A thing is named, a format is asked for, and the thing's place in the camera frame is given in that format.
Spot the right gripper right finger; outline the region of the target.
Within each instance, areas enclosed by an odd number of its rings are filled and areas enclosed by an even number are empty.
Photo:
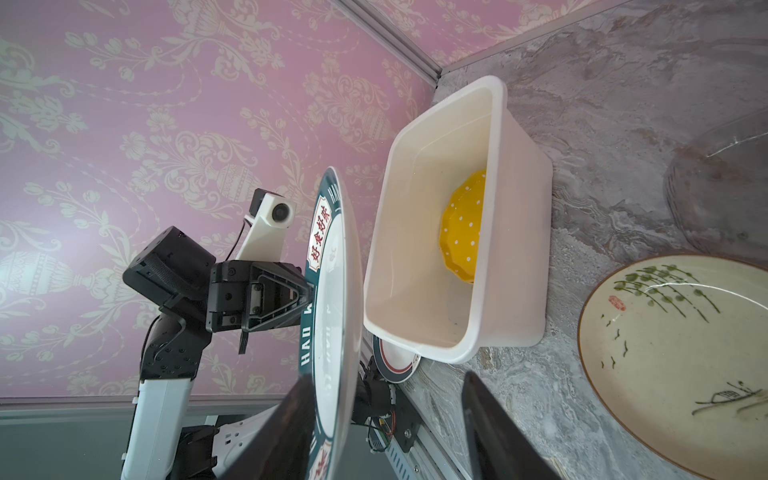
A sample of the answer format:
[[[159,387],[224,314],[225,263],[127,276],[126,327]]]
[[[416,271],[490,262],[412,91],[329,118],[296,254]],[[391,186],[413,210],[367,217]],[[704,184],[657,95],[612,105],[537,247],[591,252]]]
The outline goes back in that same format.
[[[560,479],[472,371],[461,400],[473,479]]]

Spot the yellow polka dot plate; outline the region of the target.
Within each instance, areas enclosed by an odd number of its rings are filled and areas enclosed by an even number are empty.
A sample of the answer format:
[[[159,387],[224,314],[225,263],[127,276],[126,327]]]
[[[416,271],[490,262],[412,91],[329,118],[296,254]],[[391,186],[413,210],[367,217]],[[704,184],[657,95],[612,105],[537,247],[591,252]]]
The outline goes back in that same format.
[[[451,195],[440,223],[438,244],[445,267],[472,284],[478,261],[486,171],[473,173]]]

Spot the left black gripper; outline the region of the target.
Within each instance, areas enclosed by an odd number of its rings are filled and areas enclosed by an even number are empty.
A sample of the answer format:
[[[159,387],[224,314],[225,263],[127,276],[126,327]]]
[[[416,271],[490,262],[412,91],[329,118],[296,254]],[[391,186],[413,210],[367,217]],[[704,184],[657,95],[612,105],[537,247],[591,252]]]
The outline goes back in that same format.
[[[298,326],[314,298],[301,269],[282,262],[231,260],[211,269],[206,329],[258,332]]]

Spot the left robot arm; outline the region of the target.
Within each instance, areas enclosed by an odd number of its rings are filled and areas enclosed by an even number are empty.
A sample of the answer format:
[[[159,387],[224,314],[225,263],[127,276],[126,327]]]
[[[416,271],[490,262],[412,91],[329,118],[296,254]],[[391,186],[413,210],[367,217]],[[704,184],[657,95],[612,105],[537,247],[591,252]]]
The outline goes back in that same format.
[[[155,303],[159,315],[141,353],[139,393],[121,476],[193,478],[215,462],[174,464],[182,418],[204,350],[214,334],[250,334],[296,326],[314,289],[301,269],[281,261],[285,230],[252,221],[237,256],[219,262],[171,226],[145,247],[123,274],[124,283]]]

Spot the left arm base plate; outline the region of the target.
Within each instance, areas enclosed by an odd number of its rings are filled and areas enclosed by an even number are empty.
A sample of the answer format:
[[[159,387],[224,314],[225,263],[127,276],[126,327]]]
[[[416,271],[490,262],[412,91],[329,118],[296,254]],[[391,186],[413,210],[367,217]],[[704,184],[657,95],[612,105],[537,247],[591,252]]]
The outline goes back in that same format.
[[[423,420],[404,391],[387,382],[374,359],[358,362],[358,377],[351,423],[378,431],[404,453],[416,444]]]

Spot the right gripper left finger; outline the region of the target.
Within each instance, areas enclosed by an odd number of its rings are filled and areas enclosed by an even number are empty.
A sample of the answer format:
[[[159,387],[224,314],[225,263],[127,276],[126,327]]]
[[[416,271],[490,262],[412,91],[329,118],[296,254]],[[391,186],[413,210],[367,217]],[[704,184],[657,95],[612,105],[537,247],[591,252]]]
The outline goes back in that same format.
[[[222,479],[305,479],[315,426],[315,391],[302,376]]]

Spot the white plate dark green rim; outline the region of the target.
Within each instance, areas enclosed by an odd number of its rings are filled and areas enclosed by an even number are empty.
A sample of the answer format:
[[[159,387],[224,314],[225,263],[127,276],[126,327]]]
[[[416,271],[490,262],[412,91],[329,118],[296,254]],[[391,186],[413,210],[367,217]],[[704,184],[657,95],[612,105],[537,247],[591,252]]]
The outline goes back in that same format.
[[[301,316],[299,375],[312,377],[315,421],[307,479],[332,479],[352,424],[363,333],[363,268],[354,210],[330,167],[313,209],[305,279],[313,299]]]

